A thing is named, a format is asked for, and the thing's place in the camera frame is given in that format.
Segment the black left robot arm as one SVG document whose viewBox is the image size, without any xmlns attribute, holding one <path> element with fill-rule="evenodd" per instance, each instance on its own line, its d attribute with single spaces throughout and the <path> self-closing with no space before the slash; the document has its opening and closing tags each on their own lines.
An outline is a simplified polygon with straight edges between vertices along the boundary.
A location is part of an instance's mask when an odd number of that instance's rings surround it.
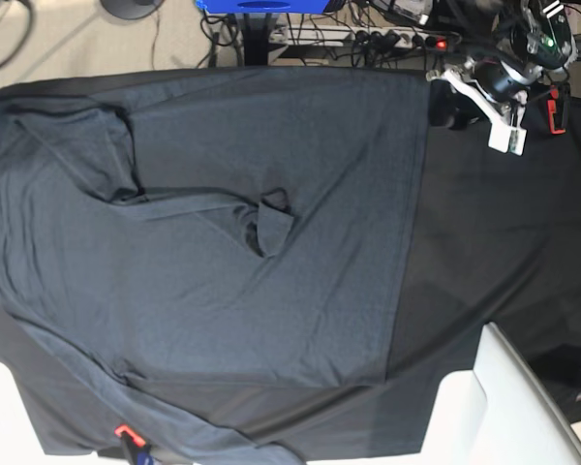
<svg viewBox="0 0 581 465">
<path fill-rule="evenodd" d="M 521 155 L 525 112 L 541 103 L 550 134 L 565 133 L 578 50 L 563 2 L 436 1 L 430 22 L 460 38 L 455 61 L 426 76 L 432 126 L 463 130 L 485 120 L 490 148 Z"/>
</svg>

